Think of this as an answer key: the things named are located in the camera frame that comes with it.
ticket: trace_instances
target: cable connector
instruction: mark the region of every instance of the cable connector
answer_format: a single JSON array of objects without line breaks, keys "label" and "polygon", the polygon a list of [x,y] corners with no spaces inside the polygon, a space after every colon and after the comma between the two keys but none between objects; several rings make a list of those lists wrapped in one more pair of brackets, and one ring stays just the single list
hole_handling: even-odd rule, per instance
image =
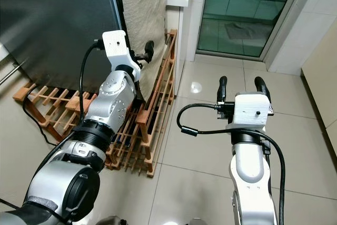
[{"label": "cable connector", "polygon": [[265,155],[270,155],[271,154],[271,149],[270,149],[270,142],[267,140],[262,140],[261,141],[262,144],[262,151],[263,154]]},{"label": "cable connector", "polygon": [[182,126],[181,132],[184,134],[192,135],[192,136],[198,135],[198,129],[189,128],[188,126]]},{"label": "cable connector", "polygon": [[95,39],[94,42],[95,42],[95,48],[97,48],[99,50],[105,49],[103,39]]}]

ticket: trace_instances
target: glass door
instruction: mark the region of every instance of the glass door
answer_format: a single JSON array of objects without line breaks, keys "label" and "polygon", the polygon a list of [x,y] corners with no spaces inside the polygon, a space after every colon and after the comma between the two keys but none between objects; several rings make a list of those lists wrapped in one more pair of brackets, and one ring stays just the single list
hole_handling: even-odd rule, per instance
[{"label": "glass door", "polygon": [[293,0],[205,0],[197,53],[262,61]]}]

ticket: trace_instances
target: power cord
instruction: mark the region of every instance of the power cord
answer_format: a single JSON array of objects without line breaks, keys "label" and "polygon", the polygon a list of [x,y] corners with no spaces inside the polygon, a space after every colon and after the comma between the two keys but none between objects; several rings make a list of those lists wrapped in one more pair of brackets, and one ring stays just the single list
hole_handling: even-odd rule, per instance
[{"label": "power cord", "polygon": [[29,118],[31,118],[31,119],[36,123],[36,125],[37,125],[38,128],[40,129],[41,135],[43,136],[43,138],[44,138],[44,140],[46,141],[46,143],[48,143],[48,144],[50,144],[50,145],[52,145],[52,146],[56,146],[56,144],[54,144],[54,143],[48,141],[48,138],[47,138],[47,136],[45,135],[45,133],[43,132],[42,127],[40,126],[40,124],[38,123],[38,121],[37,121],[36,119],[34,119],[34,117],[31,116],[31,115],[27,112],[27,110],[26,110],[26,102],[27,102],[27,100],[28,100],[28,96],[31,94],[31,92],[32,92],[36,87],[37,87],[37,85],[34,85],[34,86],[27,92],[27,94],[26,94],[26,96],[25,96],[25,98],[23,99],[23,102],[22,102],[22,109],[23,109],[23,111],[25,112],[25,114],[27,114],[27,116],[28,116]]},{"label": "power cord", "polygon": [[264,138],[265,140],[269,141],[274,148],[277,151],[277,154],[280,159],[280,164],[281,164],[281,180],[280,180],[280,206],[279,206],[279,225],[284,225],[284,185],[285,185],[285,162],[284,162],[284,156],[282,154],[282,151],[278,144],[271,139],[269,136],[266,134],[263,134],[259,131],[254,131],[254,130],[248,130],[248,129],[222,129],[222,130],[212,130],[212,131],[199,131],[198,129],[193,129],[188,126],[182,126],[180,123],[180,117],[184,111],[186,111],[189,108],[192,107],[208,107],[208,108],[213,108],[213,109],[218,109],[218,105],[212,105],[212,104],[190,104],[185,107],[183,107],[177,116],[177,125],[181,129],[181,132],[190,134],[193,136],[197,136],[198,134],[220,134],[220,133],[241,133],[241,134],[248,134],[252,136],[259,136]]},{"label": "power cord", "polygon": [[[266,162],[267,162],[267,164],[268,164],[268,166],[270,168],[270,159],[269,159],[269,155],[268,154],[265,155],[265,160],[266,160]],[[269,181],[268,181],[268,191],[269,191],[269,194],[271,196],[272,195],[272,176],[271,175],[270,175]]]},{"label": "power cord", "polygon": [[71,132],[65,139],[63,139],[62,142],[60,142],[58,145],[56,145],[49,153],[48,155],[42,160],[40,165],[37,167],[34,175],[32,178],[35,177],[35,175],[38,173],[38,171],[52,158],[52,156],[63,146],[63,144],[68,141],[72,136],[74,132]]},{"label": "power cord", "polygon": [[100,50],[105,49],[104,43],[102,39],[97,40],[93,45],[91,45],[88,50],[85,52],[84,58],[82,60],[82,66],[81,66],[81,72],[80,72],[80,120],[79,123],[81,123],[84,119],[84,106],[83,106],[83,74],[85,69],[86,60],[88,59],[88,56],[90,55],[90,52],[94,48],[99,48]]},{"label": "power cord", "polygon": [[10,202],[8,202],[8,201],[6,201],[6,200],[4,200],[4,199],[1,199],[1,198],[0,198],[0,203],[3,203],[3,204],[5,204],[6,206],[9,206],[9,207],[11,207],[11,208],[13,208],[13,209],[19,209],[19,207],[17,207],[16,205],[11,204]]}]

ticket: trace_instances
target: beige towel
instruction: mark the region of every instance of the beige towel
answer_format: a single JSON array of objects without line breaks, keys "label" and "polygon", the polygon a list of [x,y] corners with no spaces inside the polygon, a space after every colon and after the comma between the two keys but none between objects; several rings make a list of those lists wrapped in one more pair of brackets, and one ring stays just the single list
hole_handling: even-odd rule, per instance
[{"label": "beige towel", "polygon": [[151,95],[164,49],[164,16],[166,0],[123,0],[124,18],[131,49],[144,53],[145,43],[154,41],[154,55],[150,64],[142,61],[140,88],[144,100]]}]

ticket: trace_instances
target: silver robot arm segment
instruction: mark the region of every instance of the silver robot arm segment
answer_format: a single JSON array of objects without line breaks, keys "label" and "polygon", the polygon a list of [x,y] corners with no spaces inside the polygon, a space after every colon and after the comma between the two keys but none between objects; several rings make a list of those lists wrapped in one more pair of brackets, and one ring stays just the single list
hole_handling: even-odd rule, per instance
[{"label": "silver robot arm segment", "polygon": [[93,208],[100,188],[98,173],[105,152],[131,106],[141,69],[125,43],[124,31],[103,33],[112,71],[72,137],[36,173],[23,206],[0,213],[1,225],[71,224]]}]

